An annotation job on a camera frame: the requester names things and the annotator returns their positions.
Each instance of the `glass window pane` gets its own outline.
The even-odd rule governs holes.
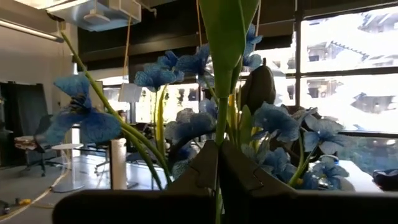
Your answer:
[[[398,132],[398,75],[302,78],[300,104],[350,131]]]
[[[119,102],[120,88],[104,88],[105,98],[115,111],[123,110],[126,112],[127,121],[130,121],[130,103]]]
[[[354,137],[355,145],[338,154],[341,160],[354,162],[362,171],[372,174],[375,170],[398,167],[396,139]]]
[[[398,65],[398,7],[302,22],[302,72]]]
[[[165,95],[164,122],[175,121],[177,113],[184,108],[199,111],[198,84],[169,85]],[[136,122],[153,122],[155,110],[155,93],[142,88],[141,97],[136,103]]]

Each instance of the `artificial flower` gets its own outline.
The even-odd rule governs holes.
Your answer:
[[[281,142],[294,141],[299,138],[299,124],[288,114],[286,108],[263,102],[254,113],[254,127],[262,128],[254,134],[254,139],[260,139],[269,133],[271,138],[277,136]]]
[[[181,82],[184,79],[183,72],[173,72],[163,69],[161,65],[155,63],[147,64],[144,66],[144,71],[136,73],[134,83],[137,86],[148,88],[152,92],[160,90],[162,85]]]
[[[217,119],[218,116],[218,108],[217,103],[214,98],[211,100],[204,99],[199,102],[199,112],[204,112],[210,114],[214,119]]]
[[[340,190],[339,177],[349,176],[344,168],[335,164],[335,160],[327,156],[322,157],[321,161],[312,167],[312,172],[318,178],[325,178],[330,190]]]
[[[256,28],[253,24],[250,24],[248,33],[246,34],[246,48],[244,49],[244,55],[249,55],[254,50],[254,44],[260,43],[262,35],[256,36]]]
[[[210,49],[207,44],[201,46],[195,55],[184,55],[180,57],[175,65],[176,69],[194,73],[198,76],[205,74],[206,63],[210,56]]]
[[[255,162],[257,165],[263,166],[263,163],[266,159],[267,152],[269,150],[269,141],[264,140],[261,142],[257,152],[253,147],[243,144],[241,146],[243,154],[245,154],[249,159]]]
[[[167,50],[164,56],[157,59],[157,64],[171,70],[177,64],[177,61],[178,57],[171,50]]]
[[[304,148],[306,152],[313,151],[317,146],[324,154],[334,154],[351,144],[351,138],[338,134],[343,126],[329,119],[316,119],[307,116],[305,123],[312,130],[304,133]]]
[[[177,113],[175,121],[166,124],[165,138],[173,143],[181,139],[193,139],[212,132],[215,125],[216,122],[210,114],[192,113],[192,109],[185,109]]]
[[[69,95],[72,100],[54,116],[43,138],[38,139],[52,145],[59,144],[74,124],[80,124],[83,144],[104,142],[120,135],[119,121],[114,116],[101,113],[92,107],[89,95],[90,81],[84,75],[59,78],[54,85]]]
[[[317,190],[319,186],[318,179],[314,177],[313,172],[306,172],[303,175],[303,178],[298,180],[298,183],[295,185],[295,189],[297,190]]]
[[[254,70],[261,66],[262,58],[258,54],[243,55],[243,66]]]
[[[263,169],[281,181],[287,183],[296,172],[297,168],[290,163],[287,153],[281,147],[275,151],[267,151],[263,162]]]

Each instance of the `office chair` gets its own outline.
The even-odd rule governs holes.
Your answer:
[[[48,114],[43,116],[40,119],[39,122],[39,127],[36,129],[36,132],[34,133],[34,141],[36,143],[36,148],[33,150],[37,153],[39,153],[40,156],[40,160],[38,160],[37,162],[33,162],[33,163],[29,163],[27,167],[24,170],[30,170],[30,168],[32,168],[33,166],[41,166],[42,168],[42,177],[45,177],[45,166],[64,166],[64,164],[60,163],[60,162],[54,162],[54,161],[50,161],[51,159],[54,159],[57,157],[57,152],[54,151],[52,149],[53,145],[47,144],[44,137],[43,137],[43,133],[46,132],[46,130],[50,127],[51,125],[51,117],[52,114]]]

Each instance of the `desk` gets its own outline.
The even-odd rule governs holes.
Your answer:
[[[339,177],[341,180],[341,189],[345,191],[353,192],[383,192],[374,182],[371,175],[363,172],[354,162],[352,161],[339,161],[339,166],[347,170],[348,177]]]

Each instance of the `white pillar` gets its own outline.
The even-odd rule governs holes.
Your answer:
[[[126,172],[126,139],[115,139],[111,141],[110,149],[110,169],[111,169],[111,189],[127,190]]]

